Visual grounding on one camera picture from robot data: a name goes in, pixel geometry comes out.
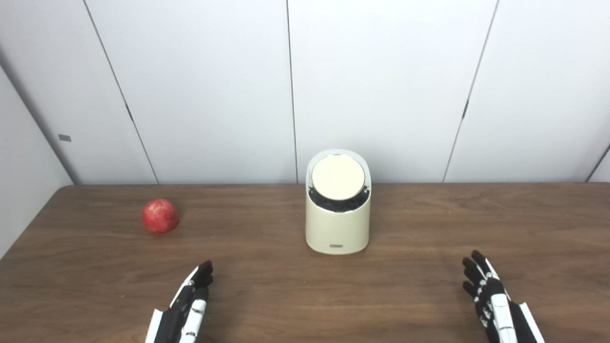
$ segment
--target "wooden table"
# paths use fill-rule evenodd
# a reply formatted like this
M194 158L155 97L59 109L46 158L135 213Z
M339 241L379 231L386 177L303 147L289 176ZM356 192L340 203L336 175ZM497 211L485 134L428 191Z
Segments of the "wooden table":
M143 342L195 265L201 342L487 342L461 258L488 255L548 343L610 342L609 184L373 186L371 239L312 251L303 185L71 186L0 261L0 341ZM151 234L146 201L181 223Z

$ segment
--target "hinge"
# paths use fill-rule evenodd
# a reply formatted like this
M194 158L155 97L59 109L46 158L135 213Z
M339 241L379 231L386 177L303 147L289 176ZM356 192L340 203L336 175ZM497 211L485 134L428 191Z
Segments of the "hinge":
M470 102L470 99L466 100L466 106L464 106L464 111L462 113L462 119L464 119L464 117L466 117L466 110L468 110L468 103Z
M127 105L127 103L125 103L125 108L127 109L127 114L129 114L129 119L131 119L131 121L133 121L134 118L131 115L131 111L129 110L129 106Z

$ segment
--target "white wall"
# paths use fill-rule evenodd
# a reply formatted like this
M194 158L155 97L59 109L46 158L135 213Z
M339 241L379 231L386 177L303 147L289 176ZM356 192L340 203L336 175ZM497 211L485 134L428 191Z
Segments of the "white wall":
M81 0L0 1L0 52L76 182L156 183Z
M88 0L159 182L295 182L285 0Z
M500 1L448 182L585 181L610 143L610 2Z
M72 184L0 68L0 258L60 187Z
M441 182L495 0L289 0L299 180L321 150Z

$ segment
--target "panel seam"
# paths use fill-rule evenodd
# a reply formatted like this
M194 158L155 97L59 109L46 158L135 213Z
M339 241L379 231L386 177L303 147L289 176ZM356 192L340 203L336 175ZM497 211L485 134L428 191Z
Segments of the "panel seam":
M146 151L146 147L144 146L144 142L142 141L142 137L140 135L140 131L138 130L138 126L135 124L134 117L131 115L131 110L129 109L129 105L127 105L127 100L125 99L125 94L123 93L123 89L121 88L121 84L118 83L117 74L115 73L114 67L112 63L110 63L110 57L108 56L108 52L106 51L106 47L104 46L104 42L102 42L102 37L99 35L98 27L95 24L95 20L93 20L93 16L91 15L91 11L89 10L89 6L87 5L87 0L82 0L82 3L85 5L87 9L87 14L89 15L89 20L91 20L91 24L93 25L93 29L95 30L95 34L98 36L99 44L102 46L102 50L104 51L104 55L106 57L106 61L108 61L108 66L110 67L110 71L112 72L112 76L114 77L115 83L117 84L118 91L121 93L121 98L123 99L123 103L125 104L125 109L127 110L127 114L129 115L129 119L131 119L131 123L134 125L135 133L138 135L138 139L140 141L140 145L142 146L142 150L144 151L144 155L146 156L146 160L148 161L148 165L151 167L152 175L154 176L155 181L159 184L159 178L157 177L157 173L154 171L153 163L151 162L150 157L148 156L148 152Z

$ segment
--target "black liner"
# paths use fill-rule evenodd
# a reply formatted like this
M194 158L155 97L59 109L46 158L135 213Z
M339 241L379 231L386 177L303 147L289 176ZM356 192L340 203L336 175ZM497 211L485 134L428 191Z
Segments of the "black liner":
M368 187L364 186L362 190L352 198L346 200L332 200L325 198L315 188L309 187L309 198L314 204L323 209L338 213L359 209L367 202L370 193Z

